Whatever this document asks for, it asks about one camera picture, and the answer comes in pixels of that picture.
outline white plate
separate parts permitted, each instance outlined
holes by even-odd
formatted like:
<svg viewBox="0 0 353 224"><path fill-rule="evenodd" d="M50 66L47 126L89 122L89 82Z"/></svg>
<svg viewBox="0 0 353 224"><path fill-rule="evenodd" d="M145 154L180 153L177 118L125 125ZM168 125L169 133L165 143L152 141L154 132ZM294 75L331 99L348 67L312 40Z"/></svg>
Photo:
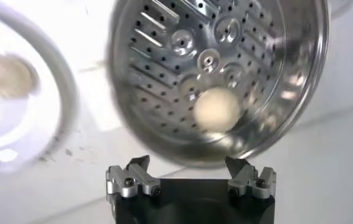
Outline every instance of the white plate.
<svg viewBox="0 0 353 224"><path fill-rule="evenodd" d="M64 58L32 23L0 5L0 54L36 71L38 86L23 99L0 99L0 173L10 173L59 145L76 119L77 91Z"/></svg>

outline stainless steel steamer basket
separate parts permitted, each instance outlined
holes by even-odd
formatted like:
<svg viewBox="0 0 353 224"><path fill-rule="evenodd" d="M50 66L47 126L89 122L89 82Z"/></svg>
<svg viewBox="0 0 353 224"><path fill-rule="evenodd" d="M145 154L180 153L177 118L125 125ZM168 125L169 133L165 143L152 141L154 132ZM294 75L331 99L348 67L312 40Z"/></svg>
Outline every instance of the stainless steel steamer basket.
<svg viewBox="0 0 353 224"><path fill-rule="evenodd" d="M108 76L121 115L154 152L216 166L273 145L308 104L324 66L324 0L120 0ZM192 110L214 86L243 108L227 133L200 130Z"/></svg>

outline screw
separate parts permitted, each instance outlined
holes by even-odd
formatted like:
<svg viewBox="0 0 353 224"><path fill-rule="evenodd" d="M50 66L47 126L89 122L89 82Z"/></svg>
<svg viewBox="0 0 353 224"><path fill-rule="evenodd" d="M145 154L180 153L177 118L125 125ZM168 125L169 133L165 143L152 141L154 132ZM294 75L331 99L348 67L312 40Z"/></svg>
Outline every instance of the screw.
<svg viewBox="0 0 353 224"><path fill-rule="evenodd" d="M162 192L162 190L159 187L152 188L152 195L153 196L158 196L161 194L161 192Z"/></svg>
<svg viewBox="0 0 353 224"><path fill-rule="evenodd" d="M266 187L266 181L264 179L259 178L256 180L256 186L257 187Z"/></svg>
<svg viewBox="0 0 353 224"><path fill-rule="evenodd" d="M228 194L231 198L236 198L239 196L239 190L236 188L232 188L228 191Z"/></svg>
<svg viewBox="0 0 353 224"><path fill-rule="evenodd" d="M135 183L134 179L133 178L126 178L125 181L124 181L124 184L126 187L131 187L133 186Z"/></svg>

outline metal bracket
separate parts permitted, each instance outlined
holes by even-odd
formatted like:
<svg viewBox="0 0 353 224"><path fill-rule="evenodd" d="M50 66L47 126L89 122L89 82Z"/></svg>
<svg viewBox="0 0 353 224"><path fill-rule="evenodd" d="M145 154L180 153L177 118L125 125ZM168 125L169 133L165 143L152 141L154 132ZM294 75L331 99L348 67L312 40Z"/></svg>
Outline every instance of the metal bracket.
<svg viewBox="0 0 353 224"><path fill-rule="evenodd" d="M257 170L245 159L225 159L232 179L228 181L228 192L232 197L241 197L252 188L252 195L256 198L267 199L275 196L276 172L272 168L264 167L260 177L257 177Z"/></svg>
<svg viewBox="0 0 353 224"><path fill-rule="evenodd" d="M125 170L122 170L120 166L109 167L106 172L107 200L112 203L114 194L121 194L124 198L134 197L138 194L139 185L142 186L144 194L159 195L161 193L160 180L146 172L148 163L149 156L143 156L131 160Z"/></svg>

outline dough ball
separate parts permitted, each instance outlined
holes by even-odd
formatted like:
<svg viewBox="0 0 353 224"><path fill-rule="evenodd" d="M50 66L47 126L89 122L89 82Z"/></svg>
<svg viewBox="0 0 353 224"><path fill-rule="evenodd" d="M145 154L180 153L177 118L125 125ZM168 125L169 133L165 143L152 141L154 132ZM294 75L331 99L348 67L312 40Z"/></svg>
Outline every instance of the dough ball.
<svg viewBox="0 0 353 224"><path fill-rule="evenodd" d="M0 56L0 98L26 97L35 87L35 77L19 58Z"/></svg>
<svg viewBox="0 0 353 224"><path fill-rule="evenodd" d="M204 130L226 132L240 117L237 97L228 89L212 88L205 91L194 106L194 118Z"/></svg>

